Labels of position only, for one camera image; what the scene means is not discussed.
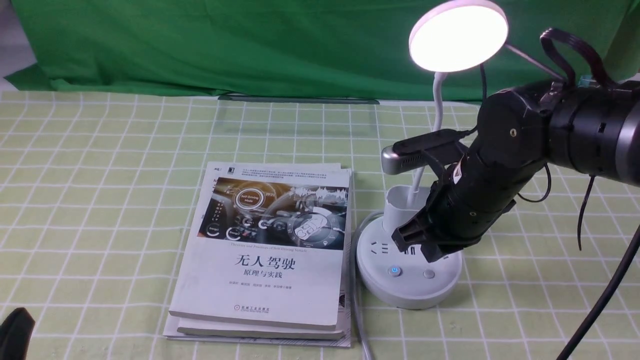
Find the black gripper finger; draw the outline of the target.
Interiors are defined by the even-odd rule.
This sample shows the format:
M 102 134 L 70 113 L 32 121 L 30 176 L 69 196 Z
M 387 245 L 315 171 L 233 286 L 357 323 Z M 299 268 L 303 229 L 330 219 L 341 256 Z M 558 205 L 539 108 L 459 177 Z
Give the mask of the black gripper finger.
M 391 234 L 395 245 L 400 252 L 405 252 L 411 246 L 424 246 L 428 251 L 433 251 L 437 243 L 433 237 L 433 223 L 427 210 L 419 210 L 407 223 L 398 226 Z

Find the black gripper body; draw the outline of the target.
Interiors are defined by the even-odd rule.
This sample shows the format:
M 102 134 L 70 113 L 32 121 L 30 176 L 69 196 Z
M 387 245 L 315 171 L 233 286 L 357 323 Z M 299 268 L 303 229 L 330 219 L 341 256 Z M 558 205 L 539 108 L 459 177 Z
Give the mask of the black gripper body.
M 431 194 L 427 211 L 432 237 L 480 239 L 514 202 L 516 195 L 546 165 L 543 159 L 508 167 L 481 148 L 471 147 L 445 172 L 444 186 Z

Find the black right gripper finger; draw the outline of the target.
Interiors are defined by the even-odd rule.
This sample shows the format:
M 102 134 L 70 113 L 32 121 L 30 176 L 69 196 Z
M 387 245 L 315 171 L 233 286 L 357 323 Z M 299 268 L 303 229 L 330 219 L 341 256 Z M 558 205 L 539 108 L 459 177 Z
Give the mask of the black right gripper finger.
M 480 239 L 445 239 L 445 241 L 426 239 L 422 243 L 422 255 L 428 264 L 432 264 L 449 255 L 475 246 L 480 241 Z

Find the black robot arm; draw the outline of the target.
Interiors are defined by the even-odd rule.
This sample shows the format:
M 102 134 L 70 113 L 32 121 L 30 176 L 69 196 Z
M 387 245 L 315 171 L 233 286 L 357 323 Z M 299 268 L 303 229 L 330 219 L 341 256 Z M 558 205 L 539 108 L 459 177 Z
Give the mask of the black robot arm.
M 399 251 L 420 246 L 432 263 L 477 244 L 546 164 L 637 187 L 639 83 L 503 89 L 480 106 L 470 146 L 466 136 L 441 129 L 392 146 L 438 176 L 418 212 L 391 233 Z

